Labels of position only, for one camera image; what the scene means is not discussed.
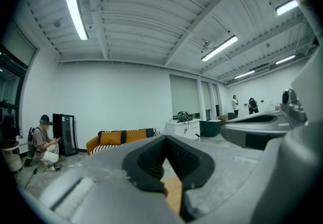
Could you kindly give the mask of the white ceiling tube light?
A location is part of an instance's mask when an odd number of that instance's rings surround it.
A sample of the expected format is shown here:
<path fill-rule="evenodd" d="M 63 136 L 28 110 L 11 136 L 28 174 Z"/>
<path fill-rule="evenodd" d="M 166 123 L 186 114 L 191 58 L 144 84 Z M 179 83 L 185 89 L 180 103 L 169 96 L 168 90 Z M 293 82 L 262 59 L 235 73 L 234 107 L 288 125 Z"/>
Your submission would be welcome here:
<path fill-rule="evenodd" d="M 230 37 L 229 39 L 227 39 L 226 41 L 224 41 L 223 43 L 221 43 L 220 45 L 218 45 L 217 47 L 215 47 L 213 50 L 211 50 L 204 57 L 202 57 L 201 60 L 203 62 L 206 62 L 206 61 L 210 60 L 215 55 L 217 55 L 218 53 L 220 53 L 221 51 L 223 51 L 224 49 L 226 49 L 227 47 L 229 47 L 230 45 L 234 44 L 237 41 L 238 41 L 237 36 L 236 35 L 233 35 L 232 37 Z"/>
<path fill-rule="evenodd" d="M 78 0 L 66 0 L 68 10 L 74 24 L 74 27 L 81 40 L 88 40 L 88 34 L 81 16 L 81 10 Z"/>
<path fill-rule="evenodd" d="M 299 2 L 297 0 L 289 0 L 281 5 L 279 5 L 278 7 L 276 7 L 276 14 L 278 16 L 296 8 L 299 6 Z"/>
<path fill-rule="evenodd" d="M 286 58 L 284 58 L 284 59 L 281 59 L 281 60 L 279 60 L 279 61 L 276 61 L 275 62 L 275 65 L 280 65 L 280 64 L 282 64 L 282 63 L 285 63 L 285 62 L 288 62 L 288 61 L 290 61 L 290 60 L 292 60 L 292 59 L 294 59 L 295 58 L 295 54 L 293 54 L 293 55 L 291 55 L 291 56 L 289 56 L 289 57 L 286 57 Z"/>
<path fill-rule="evenodd" d="M 249 71 L 247 73 L 244 73 L 244 74 L 241 74 L 241 75 L 238 75 L 236 77 L 234 77 L 234 79 L 241 79 L 241 78 L 244 78 L 244 77 L 247 77 L 249 75 L 252 75 L 255 73 L 255 70 L 252 70 L 252 71 Z"/>

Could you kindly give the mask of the wooden coffee table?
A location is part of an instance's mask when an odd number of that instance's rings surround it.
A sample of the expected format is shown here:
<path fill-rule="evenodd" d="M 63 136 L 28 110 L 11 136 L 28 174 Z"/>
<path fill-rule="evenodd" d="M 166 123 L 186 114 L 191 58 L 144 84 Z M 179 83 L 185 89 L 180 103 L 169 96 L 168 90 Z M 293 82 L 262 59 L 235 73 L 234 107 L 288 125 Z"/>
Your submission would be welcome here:
<path fill-rule="evenodd" d="M 182 200 L 182 183 L 180 179 L 175 176 L 163 180 L 164 187 L 168 194 L 166 202 L 176 215 L 180 214 L 181 200 Z"/>

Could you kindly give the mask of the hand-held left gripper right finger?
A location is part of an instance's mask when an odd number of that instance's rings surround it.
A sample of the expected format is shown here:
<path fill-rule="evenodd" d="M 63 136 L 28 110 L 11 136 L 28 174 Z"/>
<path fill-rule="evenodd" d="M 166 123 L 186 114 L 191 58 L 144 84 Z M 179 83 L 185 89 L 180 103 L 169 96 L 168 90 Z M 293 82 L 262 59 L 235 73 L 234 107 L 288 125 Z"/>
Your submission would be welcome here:
<path fill-rule="evenodd" d="M 323 224 L 323 121 L 273 139 L 263 151 L 204 147 L 216 168 L 185 195 L 190 224 Z"/>

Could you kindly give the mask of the wide white roller blind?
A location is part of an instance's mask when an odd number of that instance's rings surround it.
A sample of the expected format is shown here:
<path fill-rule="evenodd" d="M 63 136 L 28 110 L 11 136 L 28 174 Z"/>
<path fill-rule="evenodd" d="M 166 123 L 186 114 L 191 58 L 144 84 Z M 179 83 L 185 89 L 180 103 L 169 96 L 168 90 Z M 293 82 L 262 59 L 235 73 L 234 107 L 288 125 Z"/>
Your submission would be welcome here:
<path fill-rule="evenodd" d="M 200 113 L 196 80 L 170 75 L 172 112 Z"/>

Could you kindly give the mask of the white round side table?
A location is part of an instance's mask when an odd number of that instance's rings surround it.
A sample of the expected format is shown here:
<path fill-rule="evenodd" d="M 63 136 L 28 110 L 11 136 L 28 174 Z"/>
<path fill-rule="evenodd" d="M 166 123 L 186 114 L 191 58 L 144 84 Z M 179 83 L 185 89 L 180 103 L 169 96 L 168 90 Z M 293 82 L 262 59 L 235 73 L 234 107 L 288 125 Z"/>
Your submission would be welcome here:
<path fill-rule="evenodd" d="M 0 149 L 10 171 L 18 173 L 23 167 L 19 153 L 19 142 L 17 140 L 3 140 L 0 142 Z"/>

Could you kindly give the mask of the narrow white roller blind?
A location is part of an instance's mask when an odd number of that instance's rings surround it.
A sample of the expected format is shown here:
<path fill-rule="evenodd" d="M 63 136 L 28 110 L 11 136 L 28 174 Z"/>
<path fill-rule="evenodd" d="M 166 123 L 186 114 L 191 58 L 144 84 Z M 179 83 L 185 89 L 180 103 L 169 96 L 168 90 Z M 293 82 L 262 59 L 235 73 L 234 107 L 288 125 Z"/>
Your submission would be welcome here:
<path fill-rule="evenodd" d="M 217 85 L 216 84 L 212 84 L 212 90 L 213 90 L 215 105 L 218 105 L 219 101 L 218 101 L 218 93 L 217 93 Z"/>
<path fill-rule="evenodd" d="M 202 84 L 202 91 L 204 96 L 205 109 L 211 110 L 211 99 L 210 99 L 210 91 L 209 91 L 208 83 L 202 81 L 201 84 Z"/>

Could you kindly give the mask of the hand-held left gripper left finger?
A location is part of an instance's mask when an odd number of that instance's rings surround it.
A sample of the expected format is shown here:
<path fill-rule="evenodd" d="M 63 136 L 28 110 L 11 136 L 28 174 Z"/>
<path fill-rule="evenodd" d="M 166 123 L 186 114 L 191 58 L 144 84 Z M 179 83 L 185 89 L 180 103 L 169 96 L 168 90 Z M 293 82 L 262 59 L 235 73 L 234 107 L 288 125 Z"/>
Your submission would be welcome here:
<path fill-rule="evenodd" d="M 182 224 L 161 182 L 163 135 L 97 152 L 59 176 L 40 202 L 56 224 Z"/>

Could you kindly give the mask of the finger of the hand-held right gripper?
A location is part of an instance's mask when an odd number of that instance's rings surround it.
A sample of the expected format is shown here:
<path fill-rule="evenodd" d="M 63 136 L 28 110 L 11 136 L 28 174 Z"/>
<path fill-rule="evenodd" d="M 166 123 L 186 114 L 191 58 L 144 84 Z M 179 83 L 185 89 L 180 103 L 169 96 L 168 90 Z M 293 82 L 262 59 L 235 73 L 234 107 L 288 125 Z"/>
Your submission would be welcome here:
<path fill-rule="evenodd" d="M 277 119 L 269 122 L 226 122 L 221 128 L 222 137 L 242 148 L 264 150 L 269 141 L 283 137 L 288 132 L 288 123 Z"/>

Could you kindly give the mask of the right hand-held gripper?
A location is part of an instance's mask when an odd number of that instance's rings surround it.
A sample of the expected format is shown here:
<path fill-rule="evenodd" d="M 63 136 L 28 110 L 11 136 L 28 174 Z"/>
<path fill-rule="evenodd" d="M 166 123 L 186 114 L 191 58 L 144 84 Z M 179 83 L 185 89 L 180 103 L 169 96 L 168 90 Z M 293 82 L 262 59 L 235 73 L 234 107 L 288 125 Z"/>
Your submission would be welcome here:
<path fill-rule="evenodd" d="M 323 121 L 323 47 L 304 65 L 291 83 L 310 122 Z M 255 113 L 228 120 L 227 123 L 268 123 L 281 117 L 280 111 Z"/>

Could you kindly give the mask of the black framed glass door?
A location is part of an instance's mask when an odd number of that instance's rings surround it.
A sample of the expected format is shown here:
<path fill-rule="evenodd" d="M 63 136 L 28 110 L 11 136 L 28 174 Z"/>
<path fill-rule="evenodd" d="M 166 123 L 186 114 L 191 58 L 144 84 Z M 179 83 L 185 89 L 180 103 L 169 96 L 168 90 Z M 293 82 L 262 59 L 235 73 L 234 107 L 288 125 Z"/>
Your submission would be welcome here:
<path fill-rule="evenodd" d="M 19 105 L 27 65 L 0 44 L 0 141 L 22 138 Z"/>

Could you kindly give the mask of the orange cushion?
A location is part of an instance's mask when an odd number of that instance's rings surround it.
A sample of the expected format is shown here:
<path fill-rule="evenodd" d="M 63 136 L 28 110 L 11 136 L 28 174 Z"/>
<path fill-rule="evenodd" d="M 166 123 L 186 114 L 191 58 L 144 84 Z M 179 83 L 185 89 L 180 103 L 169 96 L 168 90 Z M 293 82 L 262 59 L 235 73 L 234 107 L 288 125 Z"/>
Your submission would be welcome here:
<path fill-rule="evenodd" d="M 100 145 L 121 145 L 122 132 L 101 132 Z"/>
<path fill-rule="evenodd" d="M 146 130 L 126 131 L 126 143 L 131 143 L 146 138 Z"/>

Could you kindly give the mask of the white cabinet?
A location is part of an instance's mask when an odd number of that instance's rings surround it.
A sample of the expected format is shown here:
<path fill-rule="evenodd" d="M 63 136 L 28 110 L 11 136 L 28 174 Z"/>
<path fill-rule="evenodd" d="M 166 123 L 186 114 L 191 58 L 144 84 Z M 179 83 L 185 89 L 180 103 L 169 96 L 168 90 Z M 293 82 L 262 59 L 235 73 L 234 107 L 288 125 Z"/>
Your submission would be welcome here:
<path fill-rule="evenodd" d="M 200 119 L 188 122 L 167 121 L 166 134 L 200 141 Z"/>

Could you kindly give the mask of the black glass-door fridge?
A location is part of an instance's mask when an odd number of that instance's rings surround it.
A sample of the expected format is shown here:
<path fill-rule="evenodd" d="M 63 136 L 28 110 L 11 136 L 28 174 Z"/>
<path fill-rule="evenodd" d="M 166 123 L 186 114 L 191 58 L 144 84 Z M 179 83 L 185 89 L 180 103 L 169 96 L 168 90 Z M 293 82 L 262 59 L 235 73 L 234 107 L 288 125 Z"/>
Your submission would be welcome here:
<path fill-rule="evenodd" d="M 52 115 L 53 137 L 60 138 L 59 152 L 62 156 L 77 154 L 75 139 L 74 116 L 64 114 Z"/>

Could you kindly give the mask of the dark green round tub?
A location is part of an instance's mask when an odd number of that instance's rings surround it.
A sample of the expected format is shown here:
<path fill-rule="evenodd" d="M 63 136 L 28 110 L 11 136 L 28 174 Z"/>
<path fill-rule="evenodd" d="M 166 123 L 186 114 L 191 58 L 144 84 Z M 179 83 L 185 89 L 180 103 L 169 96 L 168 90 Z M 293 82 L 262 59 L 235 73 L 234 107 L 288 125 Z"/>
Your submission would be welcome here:
<path fill-rule="evenodd" d="M 200 121 L 200 135 L 203 137 L 215 137 L 220 133 L 221 120 Z"/>

